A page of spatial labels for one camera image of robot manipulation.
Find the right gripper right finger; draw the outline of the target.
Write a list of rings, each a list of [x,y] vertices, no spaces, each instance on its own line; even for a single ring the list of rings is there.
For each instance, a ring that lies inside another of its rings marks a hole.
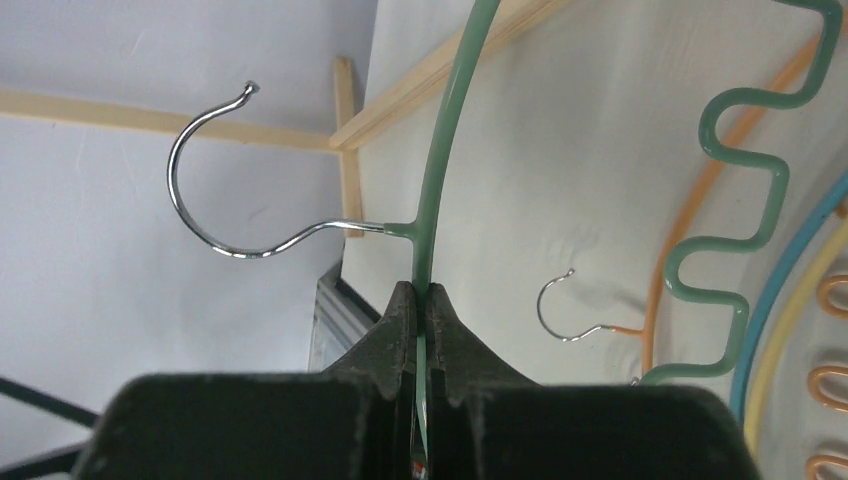
[[[694,386],[537,384],[425,300],[434,479],[757,479],[729,409]]]

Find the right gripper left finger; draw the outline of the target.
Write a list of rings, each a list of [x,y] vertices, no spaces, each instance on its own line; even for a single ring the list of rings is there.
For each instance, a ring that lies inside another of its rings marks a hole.
[[[416,294],[318,373],[150,374],[96,423],[76,479],[409,479]]]

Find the green wavy wire hanger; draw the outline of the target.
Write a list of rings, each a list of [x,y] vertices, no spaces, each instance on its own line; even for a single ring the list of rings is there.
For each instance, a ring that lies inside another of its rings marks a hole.
[[[826,78],[844,22],[844,8],[839,1],[794,1],[792,7],[816,12],[823,23],[821,34],[813,41],[813,57],[807,76],[793,93],[739,87],[726,90],[706,105],[699,126],[699,143],[704,153],[722,165],[758,169],[768,172],[771,183],[758,230],[749,238],[695,236],[679,241],[668,252],[663,266],[663,281],[677,299],[697,304],[722,305],[733,312],[731,328],[723,356],[714,363],[670,363],[654,367],[641,377],[642,386],[655,385],[676,378],[708,378],[724,375],[734,369],[747,370],[756,352],[749,301],[740,293],[726,290],[697,288],[682,282],[679,268],[689,256],[701,252],[752,253],[764,247],[773,237],[789,185],[790,170],[780,157],[740,149],[718,138],[716,127],[720,117],[731,107],[745,106],[750,110],[790,110],[808,104],[820,91]],[[410,223],[373,223],[354,220],[327,220],[306,227],[278,245],[264,249],[238,249],[207,233],[192,217],[178,185],[178,167],[184,147],[190,138],[211,120],[245,106],[259,90],[249,81],[233,100],[215,106],[195,117],[176,137],[167,164],[167,188],[176,213],[184,225],[215,252],[240,260],[262,259],[280,254],[312,234],[324,229],[344,229],[373,232],[408,239],[413,247],[412,286],[417,295],[417,307],[435,291],[431,281],[437,224],[450,153],[460,114],[469,90],[473,73],[482,56],[484,43],[493,29],[500,9],[498,1],[474,3],[465,30],[461,33],[457,51],[452,56],[450,74],[442,97],[434,134],[427,157],[421,185],[418,210]]]

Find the blue wire hanger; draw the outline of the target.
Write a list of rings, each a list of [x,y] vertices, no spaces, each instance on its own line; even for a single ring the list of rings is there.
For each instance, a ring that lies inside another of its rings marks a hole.
[[[729,408],[740,425],[745,423],[747,389],[754,358],[773,306],[801,255],[846,195],[847,169],[844,169],[834,177],[834,183],[799,224],[760,292],[743,337],[741,354],[731,381]]]

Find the orange wire hanger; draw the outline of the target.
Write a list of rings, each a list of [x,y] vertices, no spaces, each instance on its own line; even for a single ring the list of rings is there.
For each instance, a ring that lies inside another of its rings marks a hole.
[[[575,342],[597,331],[608,330],[640,338],[642,376],[639,381],[642,384],[658,384],[677,378],[713,378],[732,372],[734,394],[731,408],[736,413],[742,411],[742,388],[747,380],[742,371],[748,367],[758,340],[751,330],[765,321],[766,311],[763,306],[750,308],[746,298],[736,292],[686,285],[679,278],[679,268],[688,256],[697,252],[746,254],[759,250],[771,240],[789,183],[789,167],[774,155],[744,150],[741,145],[767,110],[799,108],[813,99],[824,82],[841,35],[839,27],[823,29],[819,37],[811,39],[797,52],[767,88],[730,89],[707,104],[701,115],[698,135],[709,160],[680,208],[655,265],[642,328],[597,324],[568,336],[557,333],[546,321],[542,321],[542,328],[550,336],[562,342]],[[698,209],[727,165],[765,170],[772,177],[758,230],[746,239],[688,237],[686,233]],[[717,361],[709,364],[654,365],[656,318],[664,292],[689,303],[731,307],[731,327],[725,351]]]

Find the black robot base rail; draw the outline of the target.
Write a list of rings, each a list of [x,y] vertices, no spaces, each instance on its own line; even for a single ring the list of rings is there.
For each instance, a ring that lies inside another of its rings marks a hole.
[[[308,370],[329,367],[378,321],[378,314],[340,278],[341,265],[328,270],[316,284]],[[83,429],[91,429],[99,414],[7,377],[1,378],[1,396]],[[1,463],[3,479],[68,479],[84,441],[45,450],[15,462]]]

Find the wooden clothes rack frame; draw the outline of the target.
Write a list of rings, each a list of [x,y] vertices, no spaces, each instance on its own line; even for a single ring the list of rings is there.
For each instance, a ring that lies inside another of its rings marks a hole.
[[[359,148],[447,89],[449,75],[459,64],[460,43],[470,34],[469,28],[453,34],[360,111],[354,109],[353,63],[345,57],[336,58],[333,75],[337,129],[333,134],[222,120],[223,114],[245,106],[258,93],[255,83],[249,83],[227,106],[218,107],[214,113],[197,120],[177,113],[8,89],[1,92],[1,115],[9,119],[174,135],[181,146],[186,145],[191,135],[197,135],[204,140],[335,154],[340,160],[343,219],[310,225],[289,242],[295,244],[328,229],[342,230],[347,237],[360,237],[366,232],[382,232],[384,228],[364,219]]]

